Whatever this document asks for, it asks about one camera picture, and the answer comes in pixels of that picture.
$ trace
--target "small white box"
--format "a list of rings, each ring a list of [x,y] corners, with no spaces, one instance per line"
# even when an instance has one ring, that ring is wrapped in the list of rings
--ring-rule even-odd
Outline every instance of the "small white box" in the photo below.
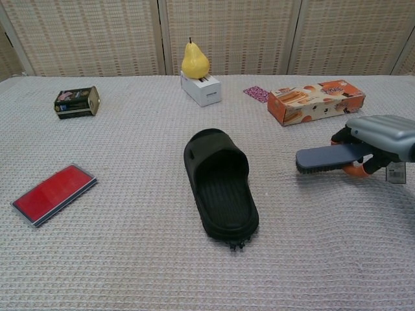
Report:
[[[222,100],[221,82],[207,74],[201,79],[191,79],[180,71],[182,89],[189,94],[200,107]]]

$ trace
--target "red case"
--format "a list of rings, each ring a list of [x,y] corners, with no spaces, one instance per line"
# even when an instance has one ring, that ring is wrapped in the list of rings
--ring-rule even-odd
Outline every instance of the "red case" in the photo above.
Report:
[[[11,204],[31,225],[39,227],[96,182],[95,176],[72,164]]]

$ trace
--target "gray tablecloth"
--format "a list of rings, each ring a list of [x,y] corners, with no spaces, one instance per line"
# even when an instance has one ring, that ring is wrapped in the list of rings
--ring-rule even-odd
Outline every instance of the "gray tablecloth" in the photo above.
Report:
[[[384,170],[357,179],[295,167],[297,150],[329,144],[348,118],[415,119],[415,78],[217,78],[223,101],[205,108],[177,76],[0,84],[1,309],[415,309],[415,165],[406,185]],[[242,92],[334,78],[367,94],[360,112],[282,127]],[[95,117],[56,116],[60,90],[92,85]],[[259,229],[242,251],[206,236],[184,168],[186,143],[211,127],[249,160]],[[99,183],[31,228],[10,202],[70,163]]]

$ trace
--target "orange box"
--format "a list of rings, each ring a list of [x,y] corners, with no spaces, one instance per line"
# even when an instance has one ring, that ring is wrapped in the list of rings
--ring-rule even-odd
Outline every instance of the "orange box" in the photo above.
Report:
[[[268,111],[283,125],[353,113],[366,95],[344,80],[271,91]]]

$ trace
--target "tin can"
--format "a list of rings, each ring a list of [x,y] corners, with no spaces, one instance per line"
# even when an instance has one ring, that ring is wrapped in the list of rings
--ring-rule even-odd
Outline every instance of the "tin can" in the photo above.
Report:
[[[54,110],[59,119],[96,115],[101,100],[95,86],[59,92]]]

